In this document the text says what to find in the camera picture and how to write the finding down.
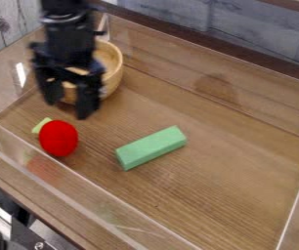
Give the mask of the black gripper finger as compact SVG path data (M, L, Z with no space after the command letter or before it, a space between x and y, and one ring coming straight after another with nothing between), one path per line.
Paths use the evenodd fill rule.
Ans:
M47 72L36 74L39 90L49 105L55 105L64 98L64 87L60 78Z
M87 119L100 108L100 81L77 85L76 113L80 120Z

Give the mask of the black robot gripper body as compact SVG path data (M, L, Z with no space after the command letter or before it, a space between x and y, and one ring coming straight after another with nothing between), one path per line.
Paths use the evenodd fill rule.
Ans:
M73 84L85 82L91 86L101 84L105 72L103 64L93 58L96 36L92 20L43 20L44 42L31 42L31 60L35 77L40 86L51 86L63 81Z

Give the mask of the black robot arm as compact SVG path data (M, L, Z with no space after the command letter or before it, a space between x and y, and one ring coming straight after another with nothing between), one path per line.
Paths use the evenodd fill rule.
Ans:
M48 104L57 104L65 97L64 82L76 86L76 113L87 119L100 108L103 63L93 57L96 36L104 31L93 29L88 0L40 0L45 41L31 42L31 60L39 90Z

